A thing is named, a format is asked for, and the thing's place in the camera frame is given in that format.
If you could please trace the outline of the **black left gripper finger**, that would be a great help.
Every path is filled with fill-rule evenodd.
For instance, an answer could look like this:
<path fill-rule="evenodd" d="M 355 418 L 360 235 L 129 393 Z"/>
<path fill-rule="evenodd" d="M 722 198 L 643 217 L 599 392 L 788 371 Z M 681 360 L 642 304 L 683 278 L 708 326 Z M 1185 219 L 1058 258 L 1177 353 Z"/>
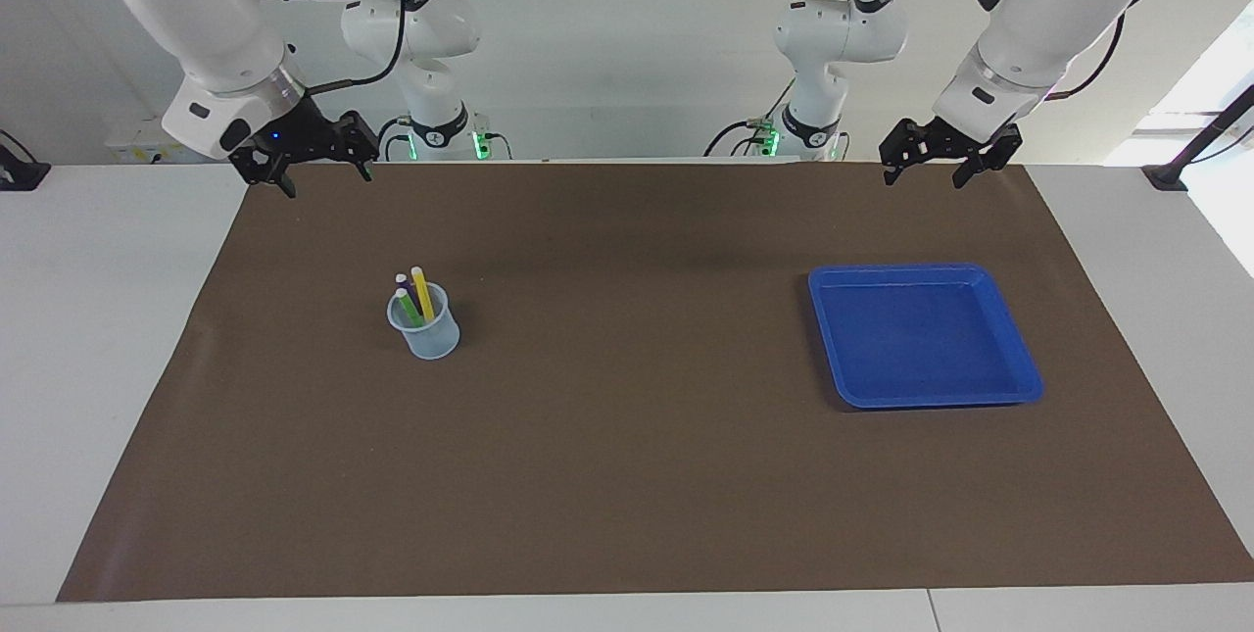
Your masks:
<path fill-rule="evenodd" d="M 900 120 L 887 133 L 879 145 L 887 186 L 895 186 L 905 169 L 930 161 L 930 153 L 927 150 L 928 132 L 925 124 Z"/>
<path fill-rule="evenodd" d="M 971 150 L 952 176 L 954 189 L 963 189 L 973 177 L 986 171 L 1003 171 L 1022 142 L 1018 127 L 1004 127 L 984 150 Z"/>

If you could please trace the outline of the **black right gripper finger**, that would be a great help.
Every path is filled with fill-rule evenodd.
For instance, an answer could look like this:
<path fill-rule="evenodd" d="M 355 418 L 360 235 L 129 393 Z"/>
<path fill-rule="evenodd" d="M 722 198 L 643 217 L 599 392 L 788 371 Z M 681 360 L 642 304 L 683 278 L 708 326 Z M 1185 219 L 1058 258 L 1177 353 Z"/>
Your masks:
<path fill-rule="evenodd" d="M 228 155 L 229 163 L 247 186 L 275 186 L 288 199 L 297 196 L 296 186 L 288 176 L 291 155 L 260 149 L 256 145 L 240 145 Z"/>
<path fill-rule="evenodd" d="M 331 132 L 329 159 L 352 166 L 362 181 L 371 182 L 372 164 L 380 158 L 380 142 L 362 114 L 344 113 L 334 122 Z"/>

